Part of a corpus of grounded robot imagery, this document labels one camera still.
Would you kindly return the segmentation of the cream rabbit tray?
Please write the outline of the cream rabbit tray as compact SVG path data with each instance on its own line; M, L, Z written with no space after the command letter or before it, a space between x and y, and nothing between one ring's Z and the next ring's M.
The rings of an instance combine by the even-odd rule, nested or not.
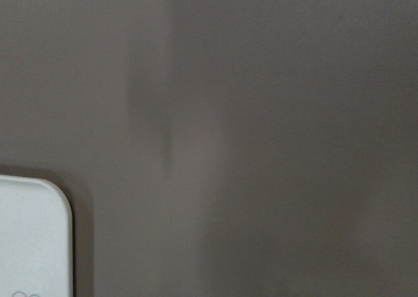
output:
M1 295L73 296L72 210L50 181L1 176Z

